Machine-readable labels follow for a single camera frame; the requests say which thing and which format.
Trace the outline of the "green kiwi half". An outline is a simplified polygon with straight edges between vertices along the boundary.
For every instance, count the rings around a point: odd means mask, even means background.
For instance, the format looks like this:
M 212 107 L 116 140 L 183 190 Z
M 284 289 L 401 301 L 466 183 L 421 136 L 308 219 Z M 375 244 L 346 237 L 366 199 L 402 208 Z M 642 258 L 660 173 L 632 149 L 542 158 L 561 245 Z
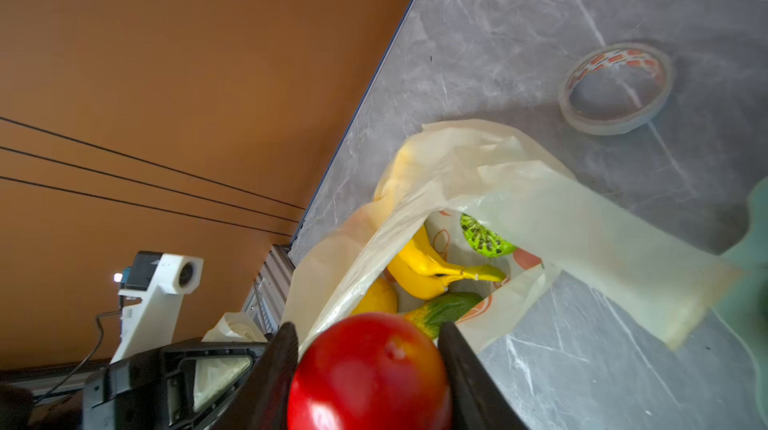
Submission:
M 484 257 L 504 257 L 517 250 L 515 245 L 507 242 L 467 214 L 461 215 L 460 227 L 469 247 Z

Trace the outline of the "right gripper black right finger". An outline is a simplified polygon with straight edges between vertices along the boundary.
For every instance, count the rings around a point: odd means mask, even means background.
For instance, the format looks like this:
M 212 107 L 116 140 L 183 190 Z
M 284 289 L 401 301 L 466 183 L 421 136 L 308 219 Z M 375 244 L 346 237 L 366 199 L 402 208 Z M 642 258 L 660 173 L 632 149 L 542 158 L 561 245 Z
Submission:
M 441 325 L 438 350 L 451 390 L 451 429 L 528 430 L 454 323 Z

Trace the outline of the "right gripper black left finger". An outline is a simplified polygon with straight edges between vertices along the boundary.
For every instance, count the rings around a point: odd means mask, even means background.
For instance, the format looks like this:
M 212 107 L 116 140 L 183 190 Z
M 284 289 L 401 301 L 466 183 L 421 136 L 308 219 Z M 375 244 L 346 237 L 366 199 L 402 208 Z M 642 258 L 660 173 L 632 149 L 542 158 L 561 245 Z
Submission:
M 298 350 L 294 324 L 283 324 L 212 429 L 287 429 Z

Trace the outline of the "green orange mango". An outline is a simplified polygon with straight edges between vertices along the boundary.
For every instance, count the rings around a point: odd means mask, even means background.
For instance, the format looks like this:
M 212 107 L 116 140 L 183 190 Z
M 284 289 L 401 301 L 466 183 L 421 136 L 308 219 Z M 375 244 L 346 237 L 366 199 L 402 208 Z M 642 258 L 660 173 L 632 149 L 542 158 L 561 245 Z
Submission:
M 443 323 L 455 323 L 484 300 L 473 292 L 443 294 L 404 315 L 404 318 L 421 330 L 429 339 L 439 337 Z

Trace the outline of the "red apple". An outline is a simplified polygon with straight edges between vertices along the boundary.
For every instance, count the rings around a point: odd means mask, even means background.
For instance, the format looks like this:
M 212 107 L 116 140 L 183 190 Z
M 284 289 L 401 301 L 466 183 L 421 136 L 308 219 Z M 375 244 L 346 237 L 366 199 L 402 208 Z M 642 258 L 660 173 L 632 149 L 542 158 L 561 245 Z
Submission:
M 348 317 L 313 340 L 294 374 L 290 429 L 448 429 L 452 396 L 434 343 L 404 318 Z

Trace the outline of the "cream plastic bag orange print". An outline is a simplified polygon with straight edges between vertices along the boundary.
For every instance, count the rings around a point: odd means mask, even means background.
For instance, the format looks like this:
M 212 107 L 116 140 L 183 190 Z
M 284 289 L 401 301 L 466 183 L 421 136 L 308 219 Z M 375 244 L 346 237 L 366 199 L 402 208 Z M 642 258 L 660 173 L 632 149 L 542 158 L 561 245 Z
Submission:
M 581 185 L 523 132 L 481 120 L 426 125 L 383 172 L 373 200 L 297 267 L 283 318 L 307 347 L 345 318 L 436 212 L 476 218 L 540 258 L 492 292 L 460 332 L 475 351 L 509 334 L 562 272 L 601 292 L 677 349 L 740 278 L 738 267 Z

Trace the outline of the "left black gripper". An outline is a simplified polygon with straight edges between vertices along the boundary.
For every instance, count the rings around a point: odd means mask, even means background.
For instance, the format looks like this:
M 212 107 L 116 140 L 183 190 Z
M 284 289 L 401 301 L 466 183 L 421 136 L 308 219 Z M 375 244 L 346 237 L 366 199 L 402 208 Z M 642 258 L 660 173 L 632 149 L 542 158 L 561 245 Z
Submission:
M 266 347 L 190 339 L 112 363 L 86 380 L 82 427 L 210 429 Z

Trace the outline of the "yellow banana bunch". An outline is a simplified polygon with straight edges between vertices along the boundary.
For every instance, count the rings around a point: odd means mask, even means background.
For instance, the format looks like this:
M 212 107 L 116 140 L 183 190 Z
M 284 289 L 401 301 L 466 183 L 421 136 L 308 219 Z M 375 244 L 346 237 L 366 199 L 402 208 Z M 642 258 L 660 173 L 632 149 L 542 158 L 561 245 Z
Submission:
M 408 294 L 424 301 L 443 295 L 454 282 L 500 283 L 507 278 L 504 272 L 490 265 L 465 267 L 448 263 L 431 246 L 424 226 L 394 256 L 387 270 Z

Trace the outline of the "yellow lemon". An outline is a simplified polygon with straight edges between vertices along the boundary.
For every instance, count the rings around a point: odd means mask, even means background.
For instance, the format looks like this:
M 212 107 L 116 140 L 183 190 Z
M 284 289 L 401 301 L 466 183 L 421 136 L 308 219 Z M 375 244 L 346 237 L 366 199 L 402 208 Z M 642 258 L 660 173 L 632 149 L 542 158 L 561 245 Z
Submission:
M 379 277 L 369 287 L 359 304 L 350 312 L 350 316 L 371 312 L 396 314 L 397 311 L 397 292 L 386 278 Z

